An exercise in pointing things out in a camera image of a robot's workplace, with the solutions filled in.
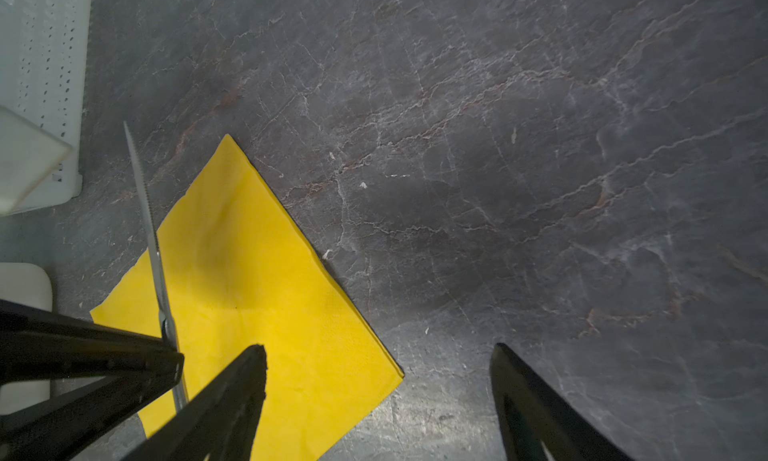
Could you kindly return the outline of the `silver knife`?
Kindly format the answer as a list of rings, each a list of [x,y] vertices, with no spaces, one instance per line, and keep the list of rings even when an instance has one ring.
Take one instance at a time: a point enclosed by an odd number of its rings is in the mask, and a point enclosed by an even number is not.
[[[180,352],[176,323],[172,315],[167,284],[164,276],[160,246],[153,220],[150,199],[147,191],[136,143],[126,121],[123,122],[128,152],[131,159],[134,181],[142,215],[142,224],[147,237],[148,257],[152,270],[153,285],[157,298],[158,317],[162,339],[176,352]]]

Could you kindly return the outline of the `yellow paper napkin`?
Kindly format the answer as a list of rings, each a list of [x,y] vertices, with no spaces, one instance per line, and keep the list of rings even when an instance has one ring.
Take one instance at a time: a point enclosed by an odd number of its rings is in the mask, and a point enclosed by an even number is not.
[[[197,395],[242,351],[267,354],[256,460],[316,460],[404,374],[231,137],[158,230]]]

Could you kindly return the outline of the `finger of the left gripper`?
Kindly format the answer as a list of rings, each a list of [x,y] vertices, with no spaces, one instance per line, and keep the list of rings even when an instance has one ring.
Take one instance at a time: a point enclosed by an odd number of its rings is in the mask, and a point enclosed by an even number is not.
[[[23,319],[31,350],[21,359],[8,349],[12,319]],[[159,374],[183,368],[184,356],[163,339],[101,326],[84,320],[1,302],[1,383]]]
[[[177,385],[177,370],[106,376],[1,417],[3,460],[70,460]]]

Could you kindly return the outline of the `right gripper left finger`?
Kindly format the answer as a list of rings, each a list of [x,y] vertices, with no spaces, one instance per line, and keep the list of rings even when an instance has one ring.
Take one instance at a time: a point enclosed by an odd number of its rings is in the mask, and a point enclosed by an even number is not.
[[[128,460],[248,460],[266,398],[267,354],[247,347]]]

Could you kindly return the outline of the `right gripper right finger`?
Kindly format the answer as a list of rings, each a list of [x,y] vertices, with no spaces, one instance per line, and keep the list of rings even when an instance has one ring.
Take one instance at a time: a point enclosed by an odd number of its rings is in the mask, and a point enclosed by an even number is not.
[[[509,460],[628,460],[503,343],[494,346],[490,379]]]

